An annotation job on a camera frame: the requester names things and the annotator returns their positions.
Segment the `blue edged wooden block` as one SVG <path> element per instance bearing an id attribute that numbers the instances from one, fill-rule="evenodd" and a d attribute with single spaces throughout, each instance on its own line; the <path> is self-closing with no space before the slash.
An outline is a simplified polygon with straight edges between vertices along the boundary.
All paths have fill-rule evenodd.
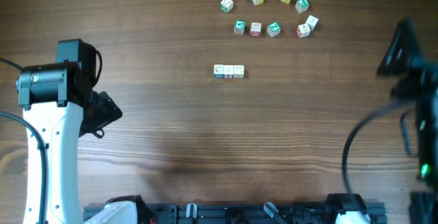
<path id="1" fill-rule="evenodd" d="M 215 64 L 214 65 L 214 77 L 215 78 L 223 78 L 224 77 L 224 65 L 223 64 Z"/>

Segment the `red I wooden block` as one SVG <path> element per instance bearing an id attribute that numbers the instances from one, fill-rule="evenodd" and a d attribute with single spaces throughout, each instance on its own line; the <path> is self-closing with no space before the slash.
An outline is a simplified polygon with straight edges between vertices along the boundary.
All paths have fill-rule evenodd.
<path id="1" fill-rule="evenodd" d="M 233 78 L 234 76 L 234 66 L 224 65 L 224 78 Z"/>

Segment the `cream wooden block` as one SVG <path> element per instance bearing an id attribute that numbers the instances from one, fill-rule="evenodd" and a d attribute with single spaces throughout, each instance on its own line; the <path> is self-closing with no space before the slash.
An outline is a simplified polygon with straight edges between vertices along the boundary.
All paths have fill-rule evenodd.
<path id="1" fill-rule="evenodd" d="M 234 78 L 243 78 L 244 77 L 244 65 L 234 65 L 233 66 L 233 77 Z"/>

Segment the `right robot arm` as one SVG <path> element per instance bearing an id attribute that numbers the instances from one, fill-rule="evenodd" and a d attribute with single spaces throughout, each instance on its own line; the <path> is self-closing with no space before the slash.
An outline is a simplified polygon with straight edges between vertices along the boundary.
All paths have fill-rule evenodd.
<path id="1" fill-rule="evenodd" d="M 391 39 L 387 53 L 376 74 L 398 77 L 391 89 L 392 101 L 369 113 L 352 129 L 342 153 L 342 179 L 346 193 L 329 195 L 325 218 L 330 223 L 380 223 L 382 218 L 372 213 L 348 180 L 347 161 L 355 136 L 370 121 L 395 109 L 404 109 L 400 130 L 405 153 L 418 159 L 417 180 L 429 187 L 428 192 L 410 194 L 411 223 L 437 222 L 437 63 L 422 54 L 415 30 L 409 19 L 401 20 Z"/>

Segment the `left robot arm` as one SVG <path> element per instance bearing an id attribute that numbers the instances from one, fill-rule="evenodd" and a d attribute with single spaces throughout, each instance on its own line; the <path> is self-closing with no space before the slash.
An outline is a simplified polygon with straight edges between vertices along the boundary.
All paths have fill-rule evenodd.
<path id="1" fill-rule="evenodd" d="M 27 127 L 27 199 L 24 223 L 81 223 L 77 149 L 85 134 L 123 113 L 106 92 L 96 92 L 102 56 L 81 39 L 61 40 L 53 64 L 26 66 L 16 80 Z"/>

